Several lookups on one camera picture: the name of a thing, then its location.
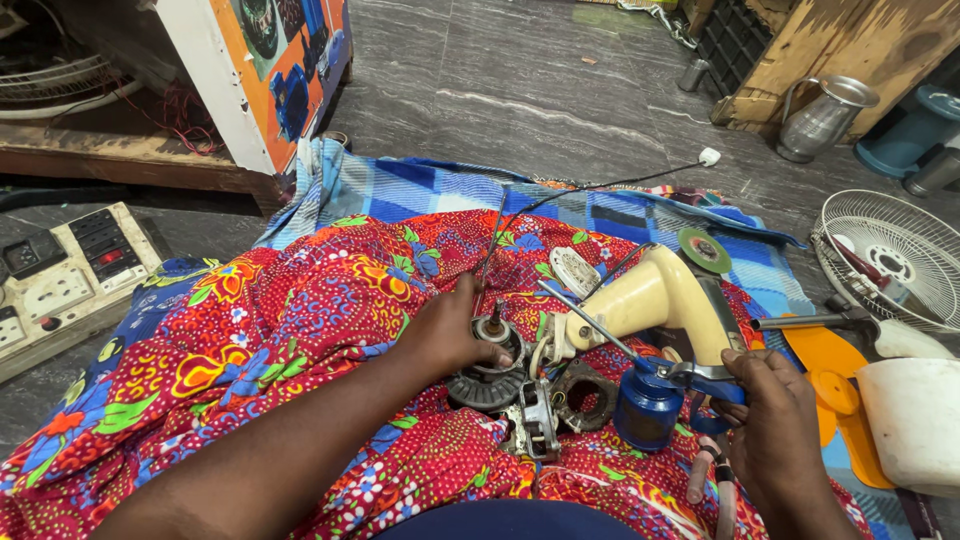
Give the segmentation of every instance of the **hand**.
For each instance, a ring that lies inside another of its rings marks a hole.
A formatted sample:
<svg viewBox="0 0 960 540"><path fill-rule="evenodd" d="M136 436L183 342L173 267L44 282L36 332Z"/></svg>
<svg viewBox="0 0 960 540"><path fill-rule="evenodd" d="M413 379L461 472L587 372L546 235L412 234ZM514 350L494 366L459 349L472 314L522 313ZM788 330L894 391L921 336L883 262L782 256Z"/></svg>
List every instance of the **hand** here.
<svg viewBox="0 0 960 540"><path fill-rule="evenodd" d="M414 359L431 380L480 361L513 365L514 359L504 348L475 339L470 331L473 295L480 290L472 275L462 274L454 291L431 298L420 308L391 353Z"/></svg>
<svg viewBox="0 0 960 540"><path fill-rule="evenodd" d="M820 457L816 394L783 355L728 349L724 365L747 392L749 406L720 400L715 411L735 426L730 461L757 507L780 506L802 493L832 498Z"/></svg>

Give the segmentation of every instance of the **floral fabric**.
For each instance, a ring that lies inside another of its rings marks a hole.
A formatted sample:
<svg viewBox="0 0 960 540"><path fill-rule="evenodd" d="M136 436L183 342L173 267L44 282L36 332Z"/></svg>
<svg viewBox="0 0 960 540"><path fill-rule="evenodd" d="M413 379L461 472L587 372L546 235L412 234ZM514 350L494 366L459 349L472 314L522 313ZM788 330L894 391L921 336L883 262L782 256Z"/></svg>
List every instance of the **floral fabric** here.
<svg viewBox="0 0 960 540"><path fill-rule="evenodd" d="M389 225L351 216L283 251L254 249L203 273L152 336L119 355L107 351L115 368L73 389L0 466L0 538L86 537L133 490L202 446L382 355L427 300L485 255L494 220L488 210ZM573 247L601 274L635 247L538 216L519 217L498 243L485 309L502 297L505 317L528 341L546 312L564 310L536 287L544 279L561 288L548 262L553 247ZM762 314L735 286L725 293L740 320ZM762 345L761 334L741 327ZM627 343L658 353L635 337ZM612 380L628 367L608 346L582 358ZM534 497L593 506L644 538L715 530L712 473L704 502L685 501L697 452L686 424L656 454L626 445L610 425L567 433L561 459L542 467L497 449L506 428L505 419L451 409L444 386L432 384L360 449L291 537L369 538L442 504ZM870 537L851 496L833 489ZM765 536L742 490L737 515L737 538Z"/></svg>

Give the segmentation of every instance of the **red switch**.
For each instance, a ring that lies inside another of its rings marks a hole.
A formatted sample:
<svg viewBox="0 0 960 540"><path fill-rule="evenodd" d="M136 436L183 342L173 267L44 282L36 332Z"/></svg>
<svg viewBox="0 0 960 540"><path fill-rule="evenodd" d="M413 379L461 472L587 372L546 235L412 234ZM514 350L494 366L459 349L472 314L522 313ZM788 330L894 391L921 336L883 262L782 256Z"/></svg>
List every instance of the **red switch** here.
<svg viewBox="0 0 960 540"><path fill-rule="evenodd" d="M106 266L111 262L114 262L115 260L121 258L122 256L123 256L122 251L113 250L111 252L106 252L103 255L97 257L97 262L99 262L101 266Z"/></svg>
<svg viewBox="0 0 960 540"><path fill-rule="evenodd" d="M43 317L39 320L39 323L45 331L54 331L60 327L60 319L57 317Z"/></svg>

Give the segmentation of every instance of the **extension board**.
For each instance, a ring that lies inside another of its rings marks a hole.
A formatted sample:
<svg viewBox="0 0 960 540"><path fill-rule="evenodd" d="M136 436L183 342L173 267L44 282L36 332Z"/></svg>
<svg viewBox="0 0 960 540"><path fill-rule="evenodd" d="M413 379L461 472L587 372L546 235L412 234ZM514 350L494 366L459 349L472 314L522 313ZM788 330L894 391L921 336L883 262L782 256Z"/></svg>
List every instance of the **extension board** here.
<svg viewBox="0 0 960 540"><path fill-rule="evenodd" d="M120 322L133 289L160 265L117 203L2 248L0 382Z"/></svg>

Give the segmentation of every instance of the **marble floor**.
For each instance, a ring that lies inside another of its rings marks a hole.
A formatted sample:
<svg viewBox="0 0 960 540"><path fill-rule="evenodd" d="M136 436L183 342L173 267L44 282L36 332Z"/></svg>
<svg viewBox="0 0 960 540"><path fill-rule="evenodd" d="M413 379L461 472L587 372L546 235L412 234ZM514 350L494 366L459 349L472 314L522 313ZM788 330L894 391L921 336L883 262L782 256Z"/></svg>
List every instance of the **marble floor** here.
<svg viewBox="0 0 960 540"><path fill-rule="evenodd" d="M646 13L572 0L355 0L349 18L354 81L338 92L324 123L350 134L357 154L604 182L695 161L709 146L723 155L716 166L658 182L718 189L797 237L808 235L830 194L851 188L909 200L960 226L960 194L912 198L864 169L850 148L796 165L757 135L710 125L720 95L709 78L694 93L677 88L690 53ZM141 197L132 207L166 255L230 258L262 232L250 201L164 197ZM99 206L2 214L0 243ZM811 300L831 294L812 251L786 256ZM105 339L93 336L0 384L0 454L36 429ZM960 341L948 345L960 355ZM955 523L960 512L941 505L938 514Z"/></svg>

